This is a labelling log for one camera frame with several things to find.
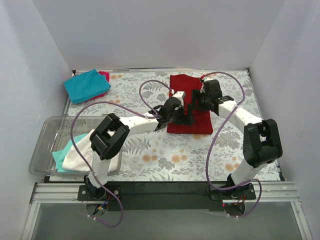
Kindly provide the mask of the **dark red t shirt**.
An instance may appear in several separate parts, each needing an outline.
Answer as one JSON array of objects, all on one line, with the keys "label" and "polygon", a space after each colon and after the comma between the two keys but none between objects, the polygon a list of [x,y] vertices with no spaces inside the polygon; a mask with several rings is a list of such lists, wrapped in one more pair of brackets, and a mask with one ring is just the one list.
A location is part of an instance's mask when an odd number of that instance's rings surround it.
[{"label": "dark red t shirt", "polygon": [[[184,91],[186,96],[183,99],[186,107],[185,113],[188,112],[188,105],[192,104],[192,91],[200,90],[202,83],[196,77],[186,74],[170,75],[169,87],[175,92]],[[194,123],[192,125],[182,125],[176,123],[169,123],[167,126],[167,133],[169,134],[195,134],[195,135],[211,135],[213,133],[213,126],[210,112],[203,110],[193,110],[192,117]]]}]

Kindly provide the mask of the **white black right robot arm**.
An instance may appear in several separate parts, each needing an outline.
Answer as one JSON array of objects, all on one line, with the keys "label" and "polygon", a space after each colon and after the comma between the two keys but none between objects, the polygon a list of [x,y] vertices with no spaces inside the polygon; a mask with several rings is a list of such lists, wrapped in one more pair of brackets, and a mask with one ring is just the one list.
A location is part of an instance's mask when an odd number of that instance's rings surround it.
[{"label": "white black right robot arm", "polygon": [[202,77],[200,81],[201,89],[192,92],[193,107],[215,113],[224,119],[224,125],[231,123],[243,134],[244,159],[229,174],[225,185],[217,187],[209,181],[209,186],[211,190],[227,195],[242,194],[260,170],[283,155],[278,125],[273,119],[251,114],[242,108],[240,102],[224,96],[218,80]]}]

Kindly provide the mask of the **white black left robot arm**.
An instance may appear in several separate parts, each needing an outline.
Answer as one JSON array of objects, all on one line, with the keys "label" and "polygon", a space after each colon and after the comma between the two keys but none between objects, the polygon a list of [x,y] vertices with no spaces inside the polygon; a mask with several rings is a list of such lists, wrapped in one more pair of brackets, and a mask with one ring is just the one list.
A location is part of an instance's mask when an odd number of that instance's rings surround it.
[{"label": "white black left robot arm", "polygon": [[108,114],[89,134],[89,149],[93,152],[92,163],[83,157],[89,174],[85,178],[86,192],[92,200],[104,200],[113,190],[108,190],[108,171],[111,159],[116,158],[126,139],[142,133],[157,132],[168,124],[191,126],[195,123],[194,104],[184,104],[184,92],[179,91],[170,96],[163,105],[158,105],[142,114],[134,112],[134,116],[118,117]]}]

